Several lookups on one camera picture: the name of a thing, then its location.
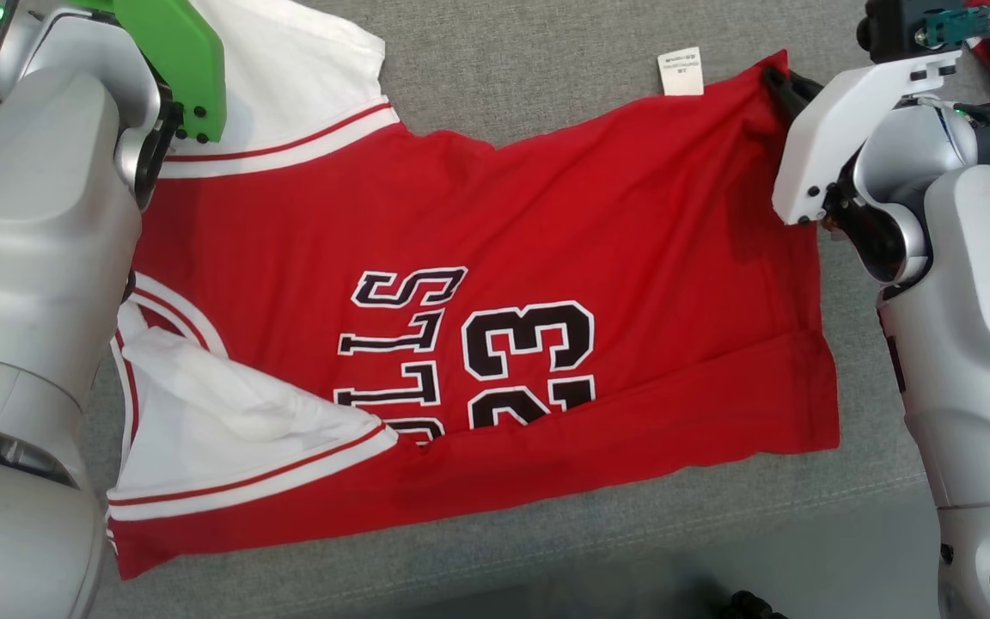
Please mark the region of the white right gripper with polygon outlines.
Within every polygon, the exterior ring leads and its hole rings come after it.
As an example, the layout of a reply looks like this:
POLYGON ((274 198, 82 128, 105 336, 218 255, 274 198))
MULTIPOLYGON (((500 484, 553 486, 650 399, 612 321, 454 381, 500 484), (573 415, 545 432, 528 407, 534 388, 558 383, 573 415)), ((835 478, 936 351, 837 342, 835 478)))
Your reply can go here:
POLYGON ((846 70, 824 86, 793 70, 763 67, 761 79, 778 116, 792 123, 773 189, 773 208, 783 223, 821 216, 822 191, 865 140, 907 95, 943 86, 962 50, 846 70))

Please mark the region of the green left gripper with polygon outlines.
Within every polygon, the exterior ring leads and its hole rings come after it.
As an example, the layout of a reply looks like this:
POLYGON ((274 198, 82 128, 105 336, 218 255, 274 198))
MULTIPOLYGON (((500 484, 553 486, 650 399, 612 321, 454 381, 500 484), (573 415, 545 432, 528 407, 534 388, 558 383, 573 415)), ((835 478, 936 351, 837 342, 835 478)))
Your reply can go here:
POLYGON ((112 15, 184 108, 189 137, 216 144, 227 122, 224 47, 190 0, 74 0, 112 15))

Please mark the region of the red and white Bulls jersey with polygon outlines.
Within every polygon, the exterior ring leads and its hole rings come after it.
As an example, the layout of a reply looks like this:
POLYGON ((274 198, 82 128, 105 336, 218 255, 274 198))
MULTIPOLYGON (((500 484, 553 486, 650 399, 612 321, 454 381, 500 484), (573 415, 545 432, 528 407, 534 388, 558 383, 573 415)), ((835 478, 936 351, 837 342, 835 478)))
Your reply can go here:
POLYGON ((118 314, 122 579, 840 445, 815 231, 771 205, 785 52, 494 146, 410 131, 357 24, 190 1, 229 118, 162 165, 118 314))

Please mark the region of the grey fabric sofa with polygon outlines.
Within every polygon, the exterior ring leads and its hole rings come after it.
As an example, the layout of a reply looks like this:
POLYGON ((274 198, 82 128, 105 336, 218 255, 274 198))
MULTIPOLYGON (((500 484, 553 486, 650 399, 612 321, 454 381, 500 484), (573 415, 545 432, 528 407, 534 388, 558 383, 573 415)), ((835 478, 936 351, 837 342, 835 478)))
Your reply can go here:
MULTIPOLYGON (((827 81, 867 55, 865 0, 305 0, 385 40, 382 87, 415 131, 491 144, 659 90, 657 56, 697 46, 707 81, 789 51, 827 81)), ((702 619, 733 591, 791 619, 938 619, 938 519, 902 422, 876 283, 821 236, 822 316, 841 444, 760 456, 511 511, 172 561, 91 619, 702 619)))

